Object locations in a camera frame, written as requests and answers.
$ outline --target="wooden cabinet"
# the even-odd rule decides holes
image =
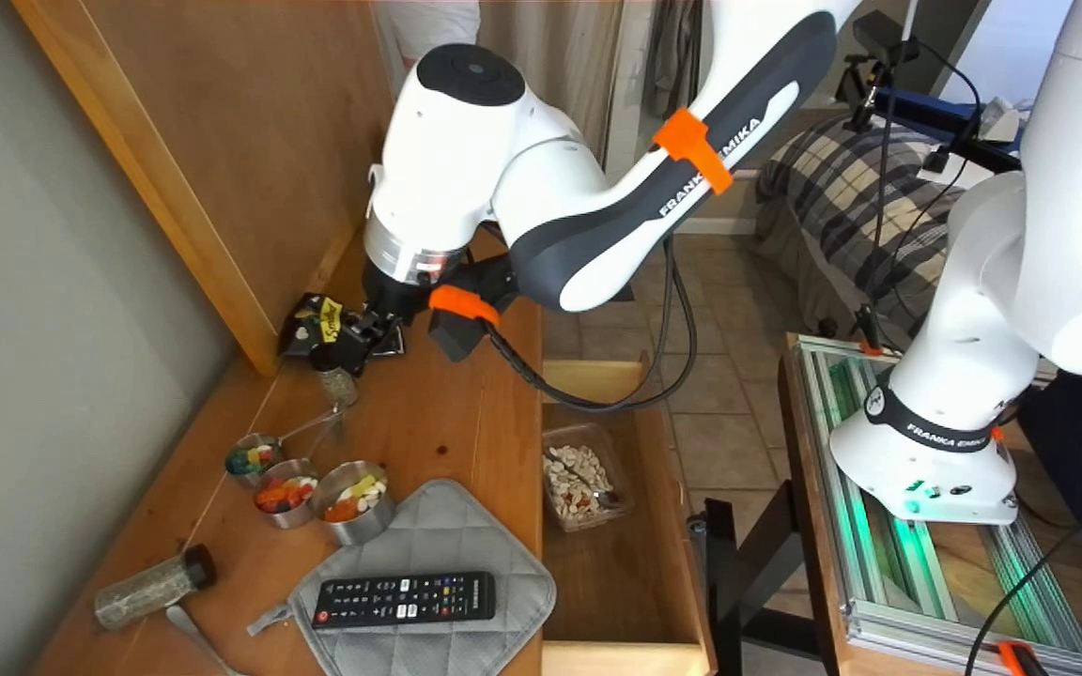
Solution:
[[[220,585],[187,599],[212,642],[245,674],[316,674],[301,635],[245,629],[326,552],[325,526],[273,530],[221,457],[245,431],[282,436],[332,402],[320,375],[280,364],[273,337],[306,288],[361,301],[365,170],[391,119],[365,0],[158,3],[14,0],[156,223],[232,329],[242,361],[205,397],[151,487],[92,570],[33,674],[215,674],[165,620],[101,631],[93,591],[187,545],[220,561]],[[504,317],[541,364],[539,307]],[[582,396],[619,396],[634,364],[550,364]],[[709,674],[684,487],[657,411],[607,421],[634,506],[595,533],[544,533],[541,428],[559,421],[495,351],[451,364],[415,328],[401,361],[361,375],[355,417],[296,436],[291,453],[326,470],[376,457],[401,500],[431,477],[463,481],[559,585],[559,606],[511,674]]]

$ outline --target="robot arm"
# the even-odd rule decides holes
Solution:
[[[834,59],[856,0],[716,0],[709,77],[668,143],[609,184],[578,128],[479,48],[431,48],[401,85],[369,209],[372,303],[449,277],[500,223],[518,293],[585,312],[791,113]]]
[[[1049,64],[1021,174],[951,209],[932,312],[829,451],[886,512],[927,523],[1015,523],[1015,465],[992,423],[1036,352],[1082,375],[1082,0]]]

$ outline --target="wall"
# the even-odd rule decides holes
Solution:
[[[1036,99],[1042,77],[1052,59],[1066,11],[1070,11],[1070,0],[989,3],[958,68],[982,85],[986,103],[1005,99],[1019,109],[1031,109]],[[966,85],[951,79],[945,99],[963,103]]]
[[[0,674],[27,674],[226,352],[0,0]]]

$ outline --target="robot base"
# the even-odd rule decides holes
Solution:
[[[856,415],[834,428],[829,453],[893,517],[986,526],[1019,517],[1019,470],[997,443],[963,453],[932,451]]]

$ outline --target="black remote control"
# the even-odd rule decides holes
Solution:
[[[380,624],[459,624],[495,615],[495,580],[484,570],[326,580],[311,631]]]

